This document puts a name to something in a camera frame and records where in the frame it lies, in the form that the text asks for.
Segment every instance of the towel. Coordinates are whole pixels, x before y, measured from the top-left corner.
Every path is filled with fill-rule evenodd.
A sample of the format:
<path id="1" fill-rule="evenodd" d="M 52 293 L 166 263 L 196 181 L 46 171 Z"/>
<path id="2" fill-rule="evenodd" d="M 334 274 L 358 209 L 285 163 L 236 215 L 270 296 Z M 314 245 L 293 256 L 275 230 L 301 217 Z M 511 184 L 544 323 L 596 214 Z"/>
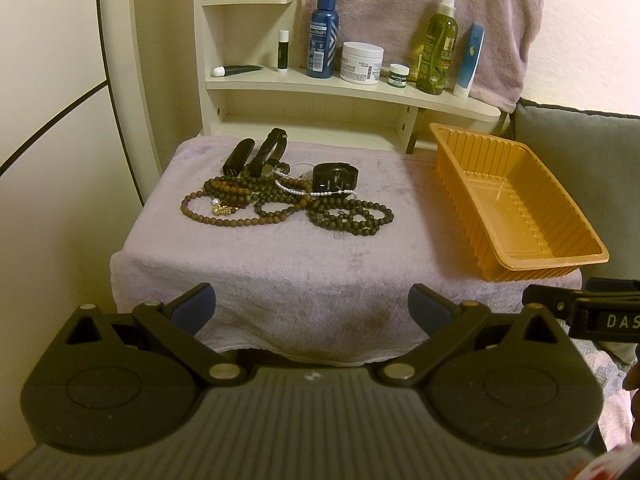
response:
<path id="1" fill-rule="evenodd" d="M 407 311 L 414 283 L 455 302 L 481 301 L 496 312 L 521 308 L 529 282 L 482 279 L 434 153 L 288 144 L 285 162 L 341 161 L 359 169 L 361 199 L 383 203 L 395 214 L 373 237 L 318 228 L 304 212 L 278 225 L 242 228 L 209 226 L 182 215 L 184 196 L 220 174 L 237 142 L 214 136 L 180 145 L 123 249 L 111 259 L 120 312 L 146 300 L 170 301 L 209 282 L 216 313 L 197 339 L 210 348 L 258 348 L 302 362 L 358 365 L 396 357 L 426 339 Z M 190 208 L 210 215 L 211 201 L 197 198 Z M 230 218 L 246 216 L 252 212 Z M 580 288 L 581 281 L 576 270 L 537 283 Z"/>
<path id="2" fill-rule="evenodd" d="M 428 21 L 437 12 L 440 1 L 337 0 L 338 45 L 345 41 L 376 44 L 385 49 L 384 66 L 401 63 L 415 67 Z M 459 31 L 447 88 L 455 84 L 472 23 L 482 23 L 484 43 L 470 95 L 513 112 L 522 92 L 529 47 L 542 23 L 542 7 L 543 0 L 456 0 Z M 298 35 L 302 66 L 306 66 L 308 26 L 315 8 L 316 0 L 302 0 Z"/>

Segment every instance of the metal bolt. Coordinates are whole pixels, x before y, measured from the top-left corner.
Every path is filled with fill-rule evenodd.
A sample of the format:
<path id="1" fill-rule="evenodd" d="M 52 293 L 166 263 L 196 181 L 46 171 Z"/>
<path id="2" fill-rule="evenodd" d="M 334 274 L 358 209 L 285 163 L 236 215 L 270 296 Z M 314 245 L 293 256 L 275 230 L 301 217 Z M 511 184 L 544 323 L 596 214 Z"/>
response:
<path id="1" fill-rule="evenodd" d="M 407 363 L 391 363 L 382 369 L 389 379 L 404 381 L 415 375 L 415 368 Z"/>
<path id="2" fill-rule="evenodd" d="M 209 368 L 209 375 L 220 381 L 230 381 L 242 373 L 242 368 L 233 363 L 218 363 Z"/>

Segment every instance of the pink towel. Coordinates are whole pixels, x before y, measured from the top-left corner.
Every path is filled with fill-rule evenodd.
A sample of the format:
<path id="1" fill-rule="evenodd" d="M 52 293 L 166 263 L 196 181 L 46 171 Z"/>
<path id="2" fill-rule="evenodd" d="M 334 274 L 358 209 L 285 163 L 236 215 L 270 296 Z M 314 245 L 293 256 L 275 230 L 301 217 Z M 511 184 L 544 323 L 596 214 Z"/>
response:
<path id="1" fill-rule="evenodd" d="M 383 64 L 414 67 L 430 17 L 441 0 L 337 0 L 338 44 L 363 41 L 385 49 Z M 529 46 L 540 30 L 543 0 L 456 0 L 459 32 L 447 87 L 453 88 L 472 23 L 484 24 L 484 44 L 470 91 L 512 112 L 522 92 Z M 302 0 L 301 64 L 306 66 L 308 25 L 316 0 Z"/>

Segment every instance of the bead necklace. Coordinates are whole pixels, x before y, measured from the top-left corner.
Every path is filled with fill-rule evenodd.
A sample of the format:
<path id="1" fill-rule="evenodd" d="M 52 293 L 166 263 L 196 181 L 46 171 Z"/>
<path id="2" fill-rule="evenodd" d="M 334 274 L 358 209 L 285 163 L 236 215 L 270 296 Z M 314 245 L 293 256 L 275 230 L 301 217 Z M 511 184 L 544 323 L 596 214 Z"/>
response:
<path id="1" fill-rule="evenodd" d="M 353 191 L 335 193 L 339 195 L 338 197 L 327 196 L 332 194 L 329 192 L 312 193 L 310 181 L 287 176 L 289 168 L 287 164 L 282 163 L 269 175 L 252 177 L 249 176 L 249 169 L 246 166 L 238 176 L 210 178 L 205 181 L 202 190 L 184 197 L 180 210 L 185 216 L 203 224 L 218 227 L 249 227 L 279 224 L 293 213 L 306 209 L 309 219 L 318 227 L 362 236 L 375 235 L 383 225 L 391 223 L 394 219 L 391 209 L 378 202 L 347 199 L 348 194 L 354 194 Z M 229 215 L 253 203 L 258 218 L 229 220 L 194 213 L 188 207 L 189 202 L 203 196 L 212 197 L 214 215 Z M 267 212 L 262 209 L 266 203 L 285 203 L 289 206 L 282 210 Z M 380 211 L 383 216 L 376 218 L 370 213 L 370 209 Z M 339 211 L 337 215 L 333 215 L 332 210 Z M 362 216 L 364 220 L 354 220 L 356 215 Z"/>

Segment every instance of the gray cushion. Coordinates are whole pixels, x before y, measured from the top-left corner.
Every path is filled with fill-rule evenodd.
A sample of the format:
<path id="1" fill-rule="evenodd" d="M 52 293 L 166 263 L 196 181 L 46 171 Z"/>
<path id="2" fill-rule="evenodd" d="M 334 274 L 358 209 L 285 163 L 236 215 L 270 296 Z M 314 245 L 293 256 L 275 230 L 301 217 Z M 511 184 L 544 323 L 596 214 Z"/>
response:
<path id="1" fill-rule="evenodd" d="M 521 100 L 514 139 L 551 170 L 609 250 L 584 279 L 640 279 L 640 117 L 581 112 Z"/>

